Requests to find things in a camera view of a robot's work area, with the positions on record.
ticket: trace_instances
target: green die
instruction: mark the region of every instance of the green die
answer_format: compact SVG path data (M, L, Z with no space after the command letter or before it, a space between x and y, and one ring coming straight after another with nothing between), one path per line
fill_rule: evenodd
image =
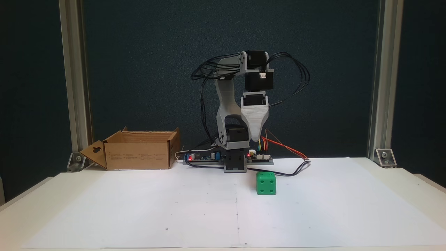
M257 173L257 194L275 195L276 194L276 176L273 172Z

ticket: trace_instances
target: open cardboard box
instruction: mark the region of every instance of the open cardboard box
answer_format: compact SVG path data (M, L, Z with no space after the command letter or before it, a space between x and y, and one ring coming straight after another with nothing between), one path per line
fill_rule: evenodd
M180 130L128 131L124 127L80 153L107 170L169 169L180 151Z

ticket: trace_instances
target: metal corner bracket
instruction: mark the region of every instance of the metal corner bracket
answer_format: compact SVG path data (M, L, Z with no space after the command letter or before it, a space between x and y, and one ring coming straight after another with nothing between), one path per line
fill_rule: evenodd
M373 161L382 168L398 168L391 149L375 149Z
M70 159L68 160L68 165L66 166L67 172L79 172L82 171L88 162L85 156L80 153L71 153Z

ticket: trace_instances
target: white cable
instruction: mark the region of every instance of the white cable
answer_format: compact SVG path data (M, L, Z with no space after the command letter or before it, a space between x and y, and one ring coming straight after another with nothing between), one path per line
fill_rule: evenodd
M205 149L205 150L186 150L186 151L179 151L179 152L176 152L175 153L175 158L177 158L177 159L179 159L178 158L178 154L179 153L185 153L185 152L189 152L189 151L192 151L192 152L206 152L206 151L210 151L210 150L212 150L212 149L214 149L215 147L211 147L211 148L209 148L209 149Z

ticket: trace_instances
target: red wire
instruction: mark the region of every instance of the red wire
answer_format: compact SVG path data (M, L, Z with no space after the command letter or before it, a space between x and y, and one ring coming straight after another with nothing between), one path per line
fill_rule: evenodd
M297 155L299 155L299 156L302 157L303 159L308 159L308 157L305 156L305 154L303 154L303 153L299 152L298 150L295 150L295 149L293 149L293 148L291 148L291 147L289 147L289 146L286 146L286 145L284 145L284 144L280 144L279 142L275 142L275 141L273 141L273 140L271 140L271 139L266 139L266 138L263 137L263 136L262 136L262 139L263 139L263 140L268 140L268 142L277 144L277 145L279 145L279 146L286 147L287 149L289 149L289 150L295 152Z

